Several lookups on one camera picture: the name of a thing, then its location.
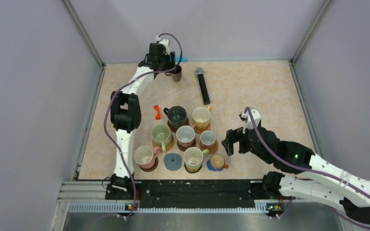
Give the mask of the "dark brown mug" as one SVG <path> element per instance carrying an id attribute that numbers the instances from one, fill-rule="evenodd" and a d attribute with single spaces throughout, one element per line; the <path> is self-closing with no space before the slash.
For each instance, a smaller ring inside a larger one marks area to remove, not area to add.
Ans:
<path id="1" fill-rule="evenodd" d="M 182 78 L 182 68 L 178 65 L 173 71 L 165 73 L 166 76 L 170 76 L 174 82 L 179 82 Z"/>

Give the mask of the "tan wooden round coaster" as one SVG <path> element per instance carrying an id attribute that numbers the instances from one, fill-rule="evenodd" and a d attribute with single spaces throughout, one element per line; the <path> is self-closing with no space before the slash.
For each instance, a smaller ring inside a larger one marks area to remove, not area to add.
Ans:
<path id="1" fill-rule="evenodd" d="M 208 150 L 207 154 L 214 154 L 219 149 L 219 143 L 218 141 L 215 141 L 213 144 L 206 145 L 203 142 L 199 142 L 199 148 L 204 152 L 205 150 Z"/>

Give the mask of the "small orange mug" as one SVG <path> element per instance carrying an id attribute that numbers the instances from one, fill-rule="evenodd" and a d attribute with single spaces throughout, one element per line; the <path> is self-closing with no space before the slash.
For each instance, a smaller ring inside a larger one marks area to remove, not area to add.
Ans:
<path id="1" fill-rule="evenodd" d="M 225 169 L 229 168 L 229 166 L 225 163 L 225 158 L 220 154 L 214 154 L 210 158 L 210 164 L 212 169 L 214 170 L 222 170 L 224 168 Z"/>

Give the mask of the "small grey blue mug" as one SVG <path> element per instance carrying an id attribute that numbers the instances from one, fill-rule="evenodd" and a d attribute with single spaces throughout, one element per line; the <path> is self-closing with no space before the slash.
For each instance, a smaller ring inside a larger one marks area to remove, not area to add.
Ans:
<path id="1" fill-rule="evenodd" d="M 212 146 L 216 142 L 216 135 L 210 130 L 204 131 L 200 135 L 200 142 L 206 147 Z"/>

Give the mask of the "blue cloud shaped coaster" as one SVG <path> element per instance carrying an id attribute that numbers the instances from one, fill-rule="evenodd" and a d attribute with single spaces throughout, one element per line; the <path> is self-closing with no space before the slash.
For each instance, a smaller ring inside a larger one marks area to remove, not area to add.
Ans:
<path id="1" fill-rule="evenodd" d="M 213 171 L 213 172 L 222 171 L 222 170 L 225 169 L 225 167 L 222 167 L 222 168 L 213 168 L 213 166 L 211 165 L 211 161 L 210 160 L 207 161 L 206 165 L 207 165 L 208 170 L 209 171 Z"/>

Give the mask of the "light brown round coaster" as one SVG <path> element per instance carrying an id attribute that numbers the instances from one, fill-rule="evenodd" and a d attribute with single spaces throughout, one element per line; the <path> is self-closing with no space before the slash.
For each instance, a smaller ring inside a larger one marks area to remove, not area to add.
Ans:
<path id="1" fill-rule="evenodd" d="M 211 125 L 210 123 L 205 127 L 205 128 L 198 128 L 197 125 L 195 123 L 192 124 L 191 126 L 193 128 L 193 130 L 197 133 L 197 134 L 201 134 L 203 133 L 204 131 L 210 131 L 211 130 Z"/>

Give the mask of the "yellow mug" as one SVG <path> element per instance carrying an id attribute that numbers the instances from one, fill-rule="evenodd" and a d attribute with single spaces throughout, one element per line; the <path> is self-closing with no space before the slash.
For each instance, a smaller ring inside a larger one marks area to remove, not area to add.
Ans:
<path id="1" fill-rule="evenodd" d="M 195 123 L 198 128 L 205 128 L 210 123 L 211 109 L 212 107 L 209 105 L 207 107 L 198 107 L 193 111 L 193 123 Z"/>

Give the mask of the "sage green mug back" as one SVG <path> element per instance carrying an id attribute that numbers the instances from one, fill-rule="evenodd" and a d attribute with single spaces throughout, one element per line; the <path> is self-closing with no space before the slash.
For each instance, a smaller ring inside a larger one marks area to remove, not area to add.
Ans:
<path id="1" fill-rule="evenodd" d="M 184 152 L 185 165 L 190 169 L 196 169 L 202 165 L 204 157 L 207 155 L 208 150 L 202 152 L 197 147 L 190 147 Z"/>

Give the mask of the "dark green mug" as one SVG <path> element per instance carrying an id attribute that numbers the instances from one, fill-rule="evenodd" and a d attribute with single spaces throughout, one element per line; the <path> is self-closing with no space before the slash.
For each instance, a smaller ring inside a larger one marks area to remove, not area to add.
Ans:
<path id="1" fill-rule="evenodd" d="M 173 106 L 171 108 L 164 108 L 163 112 L 168 117 L 168 124 L 173 129 L 178 129 L 186 125 L 187 112 L 183 107 Z"/>

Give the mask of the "brown mug white interior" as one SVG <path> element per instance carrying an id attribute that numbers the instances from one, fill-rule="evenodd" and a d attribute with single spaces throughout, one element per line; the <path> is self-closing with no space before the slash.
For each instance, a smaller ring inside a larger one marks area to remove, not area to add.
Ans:
<path id="1" fill-rule="evenodd" d="M 177 142 L 182 146 L 187 147 L 196 140 L 196 133 L 191 126 L 186 126 L 183 130 L 178 130 L 176 133 Z"/>

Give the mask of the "dark walnut round coaster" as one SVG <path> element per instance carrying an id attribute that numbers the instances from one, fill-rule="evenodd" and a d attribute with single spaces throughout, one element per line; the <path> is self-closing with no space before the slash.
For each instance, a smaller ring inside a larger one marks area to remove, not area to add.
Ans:
<path id="1" fill-rule="evenodd" d="M 190 147 L 195 147 L 196 146 L 196 141 L 193 141 L 190 145 L 187 147 L 182 146 L 179 142 L 177 142 L 177 147 L 180 151 L 185 152 L 188 148 Z"/>

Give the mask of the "dark wooden round coaster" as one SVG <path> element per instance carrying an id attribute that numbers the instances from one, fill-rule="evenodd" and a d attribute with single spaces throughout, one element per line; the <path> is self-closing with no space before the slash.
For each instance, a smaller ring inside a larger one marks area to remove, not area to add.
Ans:
<path id="1" fill-rule="evenodd" d="M 174 128 L 172 124 L 168 121 L 167 125 L 172 133 L 177 133 L 178 130 L 183 130 L 184 127 L 189 126 L 189 118 L 186 119 L 185 124 L 179 128 Z"/>

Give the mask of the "grey smiley silicone coaster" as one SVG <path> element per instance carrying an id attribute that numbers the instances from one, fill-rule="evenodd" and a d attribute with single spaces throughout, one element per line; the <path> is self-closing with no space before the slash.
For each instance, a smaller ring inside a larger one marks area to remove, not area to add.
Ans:
<path id="1" fill-rule="evenodd" d="M 169 171 L 177 171 L 179 170 L 182 165 L 182 157 L 177 154 L 177 153 L 168 153 L 164 156 L 164 166 L 169 170 Z"/>

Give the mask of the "walnut grooved round coaster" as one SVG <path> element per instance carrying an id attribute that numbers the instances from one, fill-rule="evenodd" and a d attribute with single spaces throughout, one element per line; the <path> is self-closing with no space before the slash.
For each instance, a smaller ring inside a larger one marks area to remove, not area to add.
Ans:
<path id="1" fill-rule="evenodd" d="M 154 171 L 154 170 L 158 167 L 158 165 L 159 165 L 159 159 L 158 159 L 158 158 L 156 158 L 156 159 L 155 159 L 155 162 L 154 162 L 154 165 L 153 165 L 151 168 L 144 168 L 144 167 L 142 167 L 142 166 L 139 166 L 139 168 L 140 168 L 142 171 L 144 171 L 144 172 L 152 172 L 152 171 Z"/>

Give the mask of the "pink mug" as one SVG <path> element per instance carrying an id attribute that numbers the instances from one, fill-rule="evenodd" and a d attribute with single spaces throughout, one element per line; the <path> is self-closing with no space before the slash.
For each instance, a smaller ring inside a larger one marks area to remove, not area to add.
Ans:
<path id="1" fill-rule="evenodd" d="M 140 168 L 151 169 L 156 163 L 160 151 L 161 148 L 159 146 L 154 148 L 141 146 L 135 150 L 133 158 Z"/>

